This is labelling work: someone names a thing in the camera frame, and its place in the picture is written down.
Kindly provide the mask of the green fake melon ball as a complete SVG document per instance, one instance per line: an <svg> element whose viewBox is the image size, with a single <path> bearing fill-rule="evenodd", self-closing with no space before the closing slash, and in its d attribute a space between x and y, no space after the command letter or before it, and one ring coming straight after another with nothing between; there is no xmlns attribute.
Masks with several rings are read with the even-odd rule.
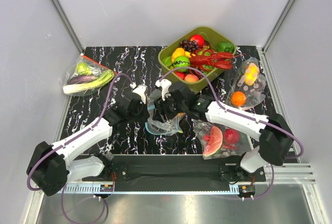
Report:
<svg viewBox="0 0 332 224"><path fill-rule="evenodd" d="M178 67L190 67L190 59L184 55L175 58L173 62L174 68Z"/></svg>

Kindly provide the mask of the yellow-orange fake fruit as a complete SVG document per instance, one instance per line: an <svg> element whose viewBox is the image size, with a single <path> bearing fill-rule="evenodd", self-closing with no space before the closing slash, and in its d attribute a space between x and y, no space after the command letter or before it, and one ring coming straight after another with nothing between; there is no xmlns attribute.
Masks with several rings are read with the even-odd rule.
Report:
<svg viewBox="0 0 332 224"><path fill-rule="evenodd" d="M172 63L175 61L177 57L184 56L185 55L185 50L183 48L177 48L174 50L171 56L171 61Z"/></svg>

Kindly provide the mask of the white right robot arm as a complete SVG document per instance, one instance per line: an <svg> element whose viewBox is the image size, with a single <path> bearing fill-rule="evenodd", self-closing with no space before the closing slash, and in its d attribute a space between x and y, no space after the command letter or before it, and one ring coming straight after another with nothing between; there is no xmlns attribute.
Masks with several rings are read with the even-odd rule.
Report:
<svg viewBox="0 0 332 224"><path fill-rule="evenodd" d="M283 165L295 140L281 115L269 117L227 106L214 97L194 94L180 81L157 82L157 88L148 97L148 102L153 106L154 121L165 123L179 113L186 113L192 119L221 124L258 141L259 145L246 152L235 169L237 178L243 181L264 165Z"/></svg>

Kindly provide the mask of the blue zip top bag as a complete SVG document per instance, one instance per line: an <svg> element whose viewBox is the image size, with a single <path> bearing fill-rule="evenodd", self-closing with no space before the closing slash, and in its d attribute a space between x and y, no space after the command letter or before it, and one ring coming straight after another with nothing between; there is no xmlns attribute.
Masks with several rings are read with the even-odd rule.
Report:
<svg viewBox="0 0 332 224"><path fill-rule="evenodd" d="M161 120L153 120L153 115L157 113L157 109L154 106L154 100L157 100L160 97L161 91L155 89L147 99L149 117L145 123L146 130L152 135L172 136L176 133L182 133L183 131L179 126L179 123L185 113L179 113L172 120L167 120L166 122L161 122Z"/></svg>

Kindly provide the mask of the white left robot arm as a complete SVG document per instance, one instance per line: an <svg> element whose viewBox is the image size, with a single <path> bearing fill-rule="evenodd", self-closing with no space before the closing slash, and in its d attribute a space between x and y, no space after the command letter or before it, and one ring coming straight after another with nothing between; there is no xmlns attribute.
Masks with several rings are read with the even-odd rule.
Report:
<svg viewBox="0 0 332 224"><path fill-rule="evenodd" d="M107 180L112 175L110 165L98 156L77 160L77 157L99 141L110 137L114 129L132 121L146 120L145 100L124 97L105 110L88 126L53 144L39 143L32 154L26 173L30 190L52 196L71 180L96 176Z"/></svg>

